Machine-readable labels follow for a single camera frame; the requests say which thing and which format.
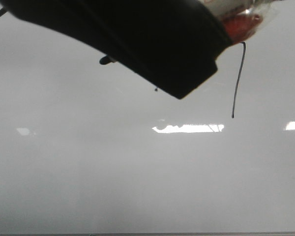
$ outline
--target black plastic object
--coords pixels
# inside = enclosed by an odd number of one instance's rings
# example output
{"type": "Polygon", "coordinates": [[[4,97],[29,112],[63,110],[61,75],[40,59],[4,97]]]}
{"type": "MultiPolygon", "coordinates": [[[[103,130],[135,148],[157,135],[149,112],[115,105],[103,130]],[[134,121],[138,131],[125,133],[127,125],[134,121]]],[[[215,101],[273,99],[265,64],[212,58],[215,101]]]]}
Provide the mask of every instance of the black plastic object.
{"type": "Polygon", "coordinates": [[[217,70],[232,41],[197,0],[0,0],[16,17],[107,54],[183,98],[217,70]]]}

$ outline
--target gray surface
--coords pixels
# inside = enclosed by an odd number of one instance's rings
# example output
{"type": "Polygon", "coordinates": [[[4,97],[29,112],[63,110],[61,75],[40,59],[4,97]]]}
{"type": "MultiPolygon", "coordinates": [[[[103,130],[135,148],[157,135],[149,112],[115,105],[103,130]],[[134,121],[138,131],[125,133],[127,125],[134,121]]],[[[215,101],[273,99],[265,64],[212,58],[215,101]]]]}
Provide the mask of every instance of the gray surface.
{"type": "Polygon", "coordinates": [[[295,231],[295,0],[182,101],[0,18],[0,233],[295,231]],[[222,132],[157,133],[223,124],[222,132]]]}

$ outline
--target clear plastic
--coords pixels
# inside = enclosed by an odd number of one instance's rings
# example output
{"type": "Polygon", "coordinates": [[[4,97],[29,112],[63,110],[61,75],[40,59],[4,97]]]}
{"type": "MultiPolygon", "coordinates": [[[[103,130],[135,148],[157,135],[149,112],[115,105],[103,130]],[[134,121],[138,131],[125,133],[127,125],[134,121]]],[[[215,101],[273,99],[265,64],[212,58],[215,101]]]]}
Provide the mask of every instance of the clear plastic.
{"type": "Polygon", "coordinates": [[[199,0],[224,25],[234,44],[256,33],[274,0],[199,0]]]}

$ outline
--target red component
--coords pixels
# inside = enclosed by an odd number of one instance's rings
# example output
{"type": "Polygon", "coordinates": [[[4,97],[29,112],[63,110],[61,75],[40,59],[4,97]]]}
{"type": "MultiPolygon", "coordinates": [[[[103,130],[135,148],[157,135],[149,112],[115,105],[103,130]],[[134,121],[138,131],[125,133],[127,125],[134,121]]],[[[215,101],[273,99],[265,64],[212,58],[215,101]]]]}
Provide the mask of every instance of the red component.
{"type": "Polygon", "coordinates": [[[222,21],[225,30],[234,44],[240,43],[251,37],[262,22],[260,15],[236,15],[222,21]]]}

